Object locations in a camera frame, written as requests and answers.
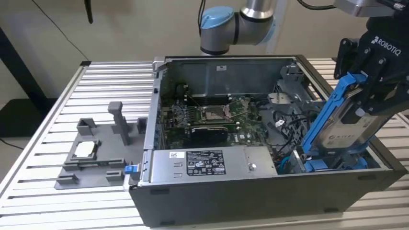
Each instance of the black cable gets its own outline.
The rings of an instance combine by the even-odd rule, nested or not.
[[[201,35],[201,24],[202,24],[202,16],[205,11],[205,0],[201,0],[200,7],[198,7],[198,13],[197,13],[197,27],[198,27],[198,36]]]
[[[302,0],[297,0],[301,6],[304,6],[306,9],[313,10],[313,11],[324,11],[324,10],[330,10],[334,9],[336,7],[333,5],[328,6],[312,6],[306,4]]]
[[[87,58],[87,56],[84,55],[84,53],[81,52],[81,50],[79,49],[79,47],[72,43],[72,41],[69,41],[65,33],[63,32],[63,30],[60,29],[60,27],[57,26],[57,24],[53,22],[53,20],[51,19],[51,17],[47,15],[47,13],[44,12],[44,10],[41,9],[41,7],[39,6],[39,4],[36,3],[35,0],[32,0],[33,4],[37,6],[37,8],[40,9],[40,11],[43,12],[43,14],[45,15],[45,17],[49,19],[49,21],[53,23],[53,25],[56,26],[56,28],[59,29],[59,31],[61,32],[63,36],[65,37],[67,41],[72,44],[72,46],[77,49],[77,51],[83,54],[84,58],[87,59],[87,61],[89,61],[89,59]]]
[[[12,146],[12,147],[15,147],[15,148],[17,148],[17,149],[24,150],[24,148],[19,147],[17,145],[13,145],[13,144],[11,144],[11,143],[7,143],[1,138],[0,138],[0,141],[1,141],[4,144],[7,144],[8,146]]]

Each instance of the aluminum extrusion table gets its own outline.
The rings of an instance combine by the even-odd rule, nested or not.
[[[332,86],[334,62],[309,59]],[[146,117],[152,93],[150,62],[92,62],[77,70],[36,134],[0,184],[0,230],[146,229],[121,186],[56,190],[76,123],[92,117],[113,123],[111,101],[123,101],[128,122]],[[377,137],[409,170],[409,120],[397,114]],[[173,227],[190,229],[193,226]],[[322,214],[197,225],[196,229],[409,229],[409,174],[385,191],[369,193],[342,214]]]

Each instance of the power supply label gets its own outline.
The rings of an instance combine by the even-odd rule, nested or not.
[[[221,150],[186,151],[189,176],[225,175]]]

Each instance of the robotiq logo text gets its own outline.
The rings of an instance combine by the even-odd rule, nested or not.
[[[397,49],[393,45],[390,45],[388,42],[385,42],[378,36],[373,39],[370,42],[372,44],[378,44],[381,47],[384,47],[386,50],[394,53],[394,55],[398,57],[401,54],[401,50]]]

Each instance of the motherboard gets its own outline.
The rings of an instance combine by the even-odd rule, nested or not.
[[[169,149],[268,145],[256,102],[246,96],[174,100],[161,109]]]

